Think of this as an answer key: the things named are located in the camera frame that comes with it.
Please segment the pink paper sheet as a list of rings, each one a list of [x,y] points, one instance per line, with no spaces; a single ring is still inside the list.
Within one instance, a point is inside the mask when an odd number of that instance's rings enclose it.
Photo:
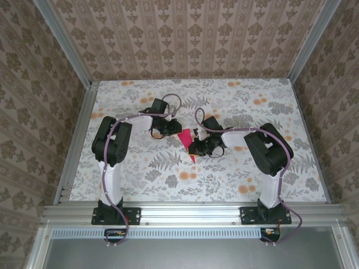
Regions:
[[[189,145],[193,142],[192,136],[191,136],[191,130],[189,128],[183,129],[181,133],[178,135],[179,140],[182,142],[184,148],[186,149],[187,154],[191,158],[192,162],[195,164],[196,160],[195,157],[190,155],[188,153]]]

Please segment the aluminium side rail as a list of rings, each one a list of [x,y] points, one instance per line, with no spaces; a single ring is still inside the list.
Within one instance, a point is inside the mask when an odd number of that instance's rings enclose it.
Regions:
[[[57,206],[62,202],[68,202],[70,200],[73,182],[75,180],[77,167],[79,165],[80,156],[85,142],[91,114],[93,112],[99,84],[99,81],[92,82],[90,89],[85,93],[66,161],[59,180],[56,195],[54,197],[54,206]]]

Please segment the aluminium corner post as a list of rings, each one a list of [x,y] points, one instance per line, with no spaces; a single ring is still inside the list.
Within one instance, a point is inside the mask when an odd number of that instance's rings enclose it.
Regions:
[[[294,61],[287,78],[291,84],[294,84],[298,79],[301,71],[307,63],[311,53],[314,51],[319,39],[321,38],[328,23],[332,19],[337,10],[341,0],[326,0],[321,11],[319,12],[309,34],[300,49],[296,60]]]
[[[55,9],[52,7],[50,0],[33,0],[38,10],[42,14],[45,22],[48,24],[52,34],[57,39],[60,47],[65,53],[74,71],[78,75],[81,83],[86,91],[90,90],[92,79],[89,72],[86,70],[80,55],[76,51],[74,43],[71,40],[70,34],[67,33],[63,23],[56,15]]]

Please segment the aluminium lower frame bar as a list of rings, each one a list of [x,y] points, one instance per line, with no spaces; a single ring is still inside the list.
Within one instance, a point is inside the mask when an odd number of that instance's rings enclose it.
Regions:
[[[344,269],[357,269],[359,261],[349,229],[346,226],[332,226],[336,246]]]
[[[39,228],[34,240],[26,269],[43,269],[44,262],[49,249],[52,228]]]

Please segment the floral table cover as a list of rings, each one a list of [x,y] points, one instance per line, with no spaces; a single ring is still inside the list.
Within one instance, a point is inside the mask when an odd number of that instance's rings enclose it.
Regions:
[[[284,173],[284,201],[327,201],[300,108],[286,78],[100,82],[70,200],[100,198],[101,172],[91,145],[102,119],[132,115],[150,107],[156,98],[178,109],[177,120],[185,129],[196,128],[199,107],[223,127],[271,123],[294,152]],[[177,136],[144,132],[131,137],[119,187],[126,201],[248,202],[259,197],[262,178],[245,145],[216,149],[212,157],[192,160]]]

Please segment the black connector board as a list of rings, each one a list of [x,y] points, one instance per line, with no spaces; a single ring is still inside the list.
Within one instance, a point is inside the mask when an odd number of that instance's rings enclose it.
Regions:
[[[118,244],[127,236],[128,230],[124,229],[105,229],[104,240],[109,244]]]
[[[260,233],[260,240],[265,243],[277,242],[280,238],[279,228],[261,228]]]

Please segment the grey metal panel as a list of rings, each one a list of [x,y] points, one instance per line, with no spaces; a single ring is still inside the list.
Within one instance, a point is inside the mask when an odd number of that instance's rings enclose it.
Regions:
[[[251,239],[56,239],[44,269],[344,269],[327,235],[266,246]]]

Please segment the aluminium cross rail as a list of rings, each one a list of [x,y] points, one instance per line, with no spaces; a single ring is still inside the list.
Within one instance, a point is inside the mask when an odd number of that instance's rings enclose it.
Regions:
[[[139,207],[140,227],[241,227],[245,203],[201,202],[127,202],[126,207]],[[41,222],[49,227],[89,227],[93,217],[94,202],[65,202],[45,207]],[[338,205],[311,202],[290,202],[290,224],[295,227],[342,226],[345,218]]]

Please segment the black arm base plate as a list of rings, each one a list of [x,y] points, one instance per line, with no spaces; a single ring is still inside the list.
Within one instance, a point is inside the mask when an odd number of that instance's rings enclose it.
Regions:
[[[241,207],[240,214],[241,223],[244,225],[275,225],[292,223],[291,215],[284,207],[271,209],[266,207]]]
[[[139,225],[141,220],[141,208],[124,207],[121,211],[129,225]],[[125,225],[121,214],[113,207],[96,207],[91,219],[92,225]]]

